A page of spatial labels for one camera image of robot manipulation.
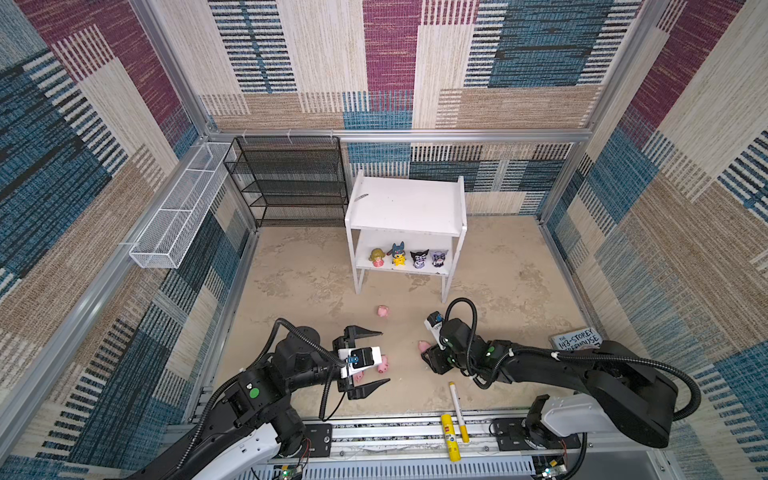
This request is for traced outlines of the olive green toy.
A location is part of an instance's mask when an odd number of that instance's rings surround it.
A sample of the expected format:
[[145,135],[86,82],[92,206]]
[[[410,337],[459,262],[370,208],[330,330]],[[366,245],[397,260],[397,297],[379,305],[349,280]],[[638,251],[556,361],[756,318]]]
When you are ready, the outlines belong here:
[[374,268],[381,268],[385,264],[386,257],[387,255],[382,249],[375,248],[370,253],[369,261]]

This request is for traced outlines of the yellow blue figure toy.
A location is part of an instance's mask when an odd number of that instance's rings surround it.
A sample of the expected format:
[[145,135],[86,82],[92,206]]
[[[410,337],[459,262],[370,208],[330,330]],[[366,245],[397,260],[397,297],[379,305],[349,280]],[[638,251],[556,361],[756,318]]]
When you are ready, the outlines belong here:
[[387,255],[391,258],[391,262],[394,267],[405,267],[405,242],[401,241],[400,243],[393,243],[391,249],[387,252]]

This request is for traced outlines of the black-eared figure toy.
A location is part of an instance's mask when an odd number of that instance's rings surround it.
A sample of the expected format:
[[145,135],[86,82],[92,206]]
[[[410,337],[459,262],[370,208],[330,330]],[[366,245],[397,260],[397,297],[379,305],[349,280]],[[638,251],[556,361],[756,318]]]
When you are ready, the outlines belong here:
[[410,251],[413,267],[415,269],[423,269],[426,266],[429,253],[430,251],[428,249]]

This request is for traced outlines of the purple-eared black figure toy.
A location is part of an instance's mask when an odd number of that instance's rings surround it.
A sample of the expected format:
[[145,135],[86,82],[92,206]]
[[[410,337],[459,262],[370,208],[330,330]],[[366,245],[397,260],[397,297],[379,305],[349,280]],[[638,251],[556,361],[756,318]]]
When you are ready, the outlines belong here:
[[430,252],[432,266],[436,269],[443,268],[446,263],[447,254],[447,250],[432,250]]

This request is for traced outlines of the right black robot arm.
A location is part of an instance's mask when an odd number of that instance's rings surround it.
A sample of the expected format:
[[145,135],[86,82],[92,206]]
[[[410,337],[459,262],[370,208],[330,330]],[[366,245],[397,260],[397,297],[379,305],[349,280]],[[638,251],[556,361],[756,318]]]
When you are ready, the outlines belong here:
[[681,369],[641,358],[615,341],[582,350],[553,350],[508,340],[485,341],[479,321],[464,323],[449,312],[425,320],[435,345],[422,352],[430,369],[459,371],[479,389],[535,383],[572,391],[570,397],[538,396],[525,418],[530,442],[543,444],[574,434],[618,432],[652,448],[668,446],[674,423],[693,415],[702,392]]

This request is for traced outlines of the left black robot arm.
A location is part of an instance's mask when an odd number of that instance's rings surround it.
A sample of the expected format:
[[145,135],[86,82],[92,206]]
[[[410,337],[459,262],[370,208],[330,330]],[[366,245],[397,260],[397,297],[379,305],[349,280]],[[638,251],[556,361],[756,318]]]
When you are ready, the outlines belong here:
[[354,377],[381,365],[383,356],[356,342],[375,334],[351,325],[327,350],[314,329],[277,319],[257,359],[226,380],[198,423],[133,478],[228,479],[275,456],[309,453],[313,445],[291,405],[293,392],[336,385],[350,400],[368,397],[385,382],[358,385]]

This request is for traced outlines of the white two-tier shelf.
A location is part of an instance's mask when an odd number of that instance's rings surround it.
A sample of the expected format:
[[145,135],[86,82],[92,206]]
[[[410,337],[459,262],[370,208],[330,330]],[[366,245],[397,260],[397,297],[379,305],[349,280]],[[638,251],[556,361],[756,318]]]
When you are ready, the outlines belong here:
[[[352,279],[360,293],[367,272],[436,276],[446,302],[468,231],[465,182],[367,177],[360,171],[344,217]],[[405,242],[406,266],[394,267],[387,252]],[[387,257],[381,268],[369,261],[373,249]],[[447,250],[446,263],[436,269],[430,253],[423,269],[413,267],[410,251]]]

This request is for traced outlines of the white yellow marker pen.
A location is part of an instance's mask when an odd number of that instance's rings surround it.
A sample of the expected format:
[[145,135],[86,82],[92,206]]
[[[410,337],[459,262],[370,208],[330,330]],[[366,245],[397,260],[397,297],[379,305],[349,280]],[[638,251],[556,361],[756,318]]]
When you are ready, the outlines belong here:
[[450,394],[451,394],[452,402],[453,402],[453,405],[454,405],[454,409],[455,409],[455,413],[456,413],[456,419],[458,421],[459,431],[460,431],[460,435],[461,435],[461,438],[462,438],[462,442],[465,443],[465,444],[469,444],[470,443],[470,436],[469,436],[469,433],[468,433],[468,428],[467,428],[467,425],[466,425],[466,422],[465,422],[465,418],[464,418],[464,415],[463,415],[463,411],[462,411],[462,408],[461,408],[460,398],[459,398],[459,395],[458,395],[457,386],[456,386],[456,384],[453,381],[451,381],[448,384],[448,386],[449,386],[449,391],[450,391]]

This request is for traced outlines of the yellow glue stick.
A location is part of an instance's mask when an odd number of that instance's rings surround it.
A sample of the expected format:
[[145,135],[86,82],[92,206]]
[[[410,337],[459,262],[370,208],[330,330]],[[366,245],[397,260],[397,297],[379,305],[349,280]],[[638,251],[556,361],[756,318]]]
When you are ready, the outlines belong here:
[[443,414],[440,417],[440,420],[449,459],[454,463],[459,462],[461,460],[461,454],[452,416],[450,414]]

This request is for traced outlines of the treehouse book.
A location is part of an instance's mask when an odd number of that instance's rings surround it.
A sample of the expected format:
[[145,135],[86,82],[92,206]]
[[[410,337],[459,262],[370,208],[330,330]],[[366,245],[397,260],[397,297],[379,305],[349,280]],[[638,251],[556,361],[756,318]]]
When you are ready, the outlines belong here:
[[550,343],[556,350],[582,350],[600,347],[603,338],[594,328],[586,327],[553,335]]

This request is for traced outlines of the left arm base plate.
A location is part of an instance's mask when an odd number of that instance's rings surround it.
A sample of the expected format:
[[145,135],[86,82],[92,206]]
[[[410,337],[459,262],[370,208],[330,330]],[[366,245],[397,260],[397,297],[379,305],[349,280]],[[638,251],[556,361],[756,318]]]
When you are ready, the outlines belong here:
[[333,425],[331,423],[306,424],[298,456],[303,459],[329,458],[332,441]]

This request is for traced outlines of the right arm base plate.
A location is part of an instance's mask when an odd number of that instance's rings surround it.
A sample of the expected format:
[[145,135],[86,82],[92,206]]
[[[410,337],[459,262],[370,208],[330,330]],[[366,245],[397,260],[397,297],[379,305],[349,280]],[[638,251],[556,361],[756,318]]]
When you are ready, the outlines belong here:
[[523,419],[516,417],[492,419],[488,427],[500,451],[575,450],[581,447],[581,436],[535,440],[527,436]]

